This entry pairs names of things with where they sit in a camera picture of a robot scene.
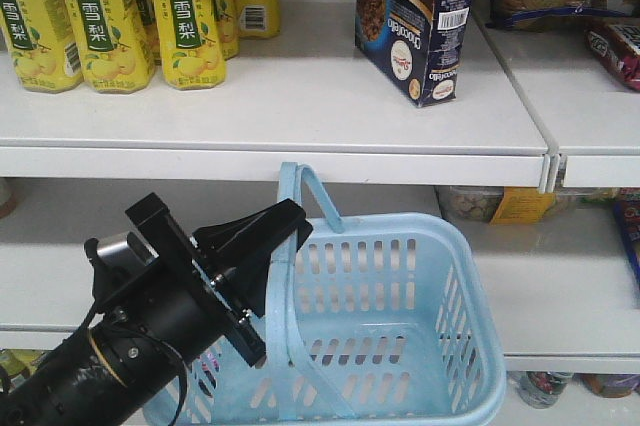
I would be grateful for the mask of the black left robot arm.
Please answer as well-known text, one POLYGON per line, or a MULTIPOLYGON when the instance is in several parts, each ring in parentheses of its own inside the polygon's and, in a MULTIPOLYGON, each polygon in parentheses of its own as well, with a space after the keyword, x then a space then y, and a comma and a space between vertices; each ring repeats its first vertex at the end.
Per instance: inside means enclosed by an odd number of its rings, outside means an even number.
POLYGON ((264 359, 251 318, 265 313, 272 253, 311 233, 304 209, 285 199, 192 235, 156 194, 127 216, 134 232, 86 241, 93 304, 31 377, 3 383, 3 424, 119 425, 168 383, 185 385, 220 338, 249 365, 264 359))

